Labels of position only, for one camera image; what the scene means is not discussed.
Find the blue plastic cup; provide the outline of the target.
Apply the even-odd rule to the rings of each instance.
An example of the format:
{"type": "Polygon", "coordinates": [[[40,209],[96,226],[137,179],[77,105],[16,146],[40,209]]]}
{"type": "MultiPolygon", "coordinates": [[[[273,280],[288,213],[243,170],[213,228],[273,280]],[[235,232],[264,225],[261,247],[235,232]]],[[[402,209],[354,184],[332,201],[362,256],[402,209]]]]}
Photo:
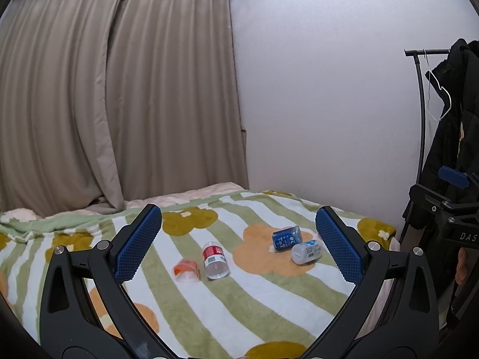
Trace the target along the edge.
{"type": "Polygon", "coordinates": [[[290,250],[295,245],[303,242],[300,227],[297,225],[275,231],[272,233],[271,237],[273,247],[277,252],[290,250]]]}

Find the white grey plastic cup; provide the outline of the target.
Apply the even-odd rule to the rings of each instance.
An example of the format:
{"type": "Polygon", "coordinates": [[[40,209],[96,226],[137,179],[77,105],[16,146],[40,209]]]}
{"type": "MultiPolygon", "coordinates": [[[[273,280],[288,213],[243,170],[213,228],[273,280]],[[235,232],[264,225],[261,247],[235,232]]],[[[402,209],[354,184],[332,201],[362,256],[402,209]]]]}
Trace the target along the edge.
{"type": "Polygon", "coordinates": [[[296,265],[315,262],[322,257],[322,244],[317,240],[306,241],[292,247],[291,259],[296,265]]]}

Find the orange clear plastic cup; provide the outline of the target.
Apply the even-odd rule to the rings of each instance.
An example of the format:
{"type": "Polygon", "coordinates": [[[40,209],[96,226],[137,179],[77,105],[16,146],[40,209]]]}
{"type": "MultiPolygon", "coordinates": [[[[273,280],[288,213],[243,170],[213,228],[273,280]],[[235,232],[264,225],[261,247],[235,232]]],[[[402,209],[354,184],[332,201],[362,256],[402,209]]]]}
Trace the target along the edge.
{"type": "Polygon", "coordinates": [[[195,284],[201,280],[201,274],[196,261],[182,258],[173,267],[175,280],[182,284],[195,284]]]}

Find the red white plastic cup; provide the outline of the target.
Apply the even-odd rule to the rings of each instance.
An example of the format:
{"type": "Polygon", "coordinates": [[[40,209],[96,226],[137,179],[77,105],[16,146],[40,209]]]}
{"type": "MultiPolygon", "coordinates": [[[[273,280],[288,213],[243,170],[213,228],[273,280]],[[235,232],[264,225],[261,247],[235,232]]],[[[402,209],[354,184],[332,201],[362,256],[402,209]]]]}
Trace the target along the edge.
{"type": "Polygon", "coordinates": [[[224,250],[219,243],[208,241],[202,248],[204,273],[209,280],[219,280],[230,274],[224,250]]]}

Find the black hanging jacket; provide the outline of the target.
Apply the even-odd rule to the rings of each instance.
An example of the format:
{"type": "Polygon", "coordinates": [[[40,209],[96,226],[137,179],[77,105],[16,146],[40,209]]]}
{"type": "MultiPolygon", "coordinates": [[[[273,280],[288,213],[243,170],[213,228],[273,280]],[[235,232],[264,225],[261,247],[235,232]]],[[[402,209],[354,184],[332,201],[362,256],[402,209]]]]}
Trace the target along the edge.
{"type": "MultiPolygon", "coordinates": [[[[461,195],[441,180],[438,170],[447,166],[478,175],[478,42],[459,39],[433,71],[451,94],[452,106],[438,122],[430,150],[425,152],[424,184],[455,203],[473,202],[472,195],[461,195]]],[[[455,322],[462,317],[478,284],[478,246],[462,247],[439,239],[436,223],[421,232],[420,247],[427,257],[436,295],[449,299],[446,319],[455,322]]]]}

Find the white clothes hanger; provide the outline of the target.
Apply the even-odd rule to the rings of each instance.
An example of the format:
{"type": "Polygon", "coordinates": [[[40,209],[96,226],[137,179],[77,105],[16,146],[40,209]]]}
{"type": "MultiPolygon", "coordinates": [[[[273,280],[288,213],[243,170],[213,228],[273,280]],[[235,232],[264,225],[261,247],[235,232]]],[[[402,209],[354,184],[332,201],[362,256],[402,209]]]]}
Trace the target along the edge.
{"type": "Polygon", "coordinates": [[[424,58],[428,67],[428,70],[425,72],[427,81],[426,112],[434,121],[439,122],[450,113],[452,101],[451,94],[442,86],[438,77],[434,74],[429,60],[430,56],[434,56],[433,51],[424,49],[424,58]]]}

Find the floral striped blanket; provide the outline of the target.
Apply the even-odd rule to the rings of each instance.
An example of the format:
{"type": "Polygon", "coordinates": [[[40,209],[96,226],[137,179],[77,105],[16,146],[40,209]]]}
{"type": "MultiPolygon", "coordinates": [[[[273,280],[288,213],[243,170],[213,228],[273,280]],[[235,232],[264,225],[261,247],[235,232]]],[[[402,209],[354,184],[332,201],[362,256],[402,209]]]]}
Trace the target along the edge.
{"type": "MultiPolygon", "coordinates": [[[[125,289],[156,333],[181,357],[263,358],[308,347],[336,316],[354,286],[328,253],[303,266],[278,253],[272,233],[299,226],[317,237],[318,205],[291,194],[238,191],[165,207],[160,233],[125,289]],[[202,248],[224,250],[230,274],[209,280],[202,248]],[[201,280],[182,284],[173,267],[196,261],[201,280]]],[[[88,250],[110,240],[138,214],[61,215],[1,223],[1,292],[23,327],[40,336],[41,294],[53,251],[88,250]]]]}

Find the black clothes rack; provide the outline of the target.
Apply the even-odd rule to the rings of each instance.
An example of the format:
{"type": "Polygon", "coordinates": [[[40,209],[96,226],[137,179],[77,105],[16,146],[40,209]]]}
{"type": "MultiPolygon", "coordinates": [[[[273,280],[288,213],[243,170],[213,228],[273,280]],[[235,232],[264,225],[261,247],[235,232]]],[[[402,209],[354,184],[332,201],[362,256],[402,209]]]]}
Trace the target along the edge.
{"type": "Polygon", "coordinates": [[[416,181],[408,191],[408,203],[404,210],[404,227],[399,236],[399,243],[403,244],[410,229],[424,231],[431,225],[435,225],[438,208],[440,202],[438,198],[440,195],[434,192],[430,187],[424,184],[424,165],[425,165],[425,141],[427,135],[427,116],[426,116],[426,101],[423,73],[421,70],[420,57],[425,58],[430,55],[448,55],[449,49],[405,49],[404,55],[411,57],[416,69],[416,77],[419,88],[419,102],[420,102],[420,117],[421,117],[421,132],[420,132],[420,146],[419,159],[416,172],[416,181]]]}

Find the beige curtain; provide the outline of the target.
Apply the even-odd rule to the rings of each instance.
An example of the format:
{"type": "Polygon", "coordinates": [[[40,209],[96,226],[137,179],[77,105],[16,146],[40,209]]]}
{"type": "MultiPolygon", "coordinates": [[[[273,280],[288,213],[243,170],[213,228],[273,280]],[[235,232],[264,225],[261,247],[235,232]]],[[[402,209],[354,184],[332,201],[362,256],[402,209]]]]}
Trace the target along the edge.
{"type": "Polygon", "coordinates": [[[230,0],[10,0],[1,209],[248,185],[230,0]]]}

